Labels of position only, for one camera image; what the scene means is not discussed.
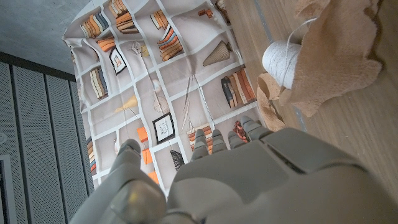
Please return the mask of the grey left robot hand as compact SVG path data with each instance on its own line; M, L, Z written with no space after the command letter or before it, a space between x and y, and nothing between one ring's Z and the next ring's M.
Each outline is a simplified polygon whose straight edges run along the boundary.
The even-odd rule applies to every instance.
M396 223L397 202L357 159L303 131L273 132L247 116L249 142L198 130L169 193L141 171L139 144L121 146L107 179L73 223Z

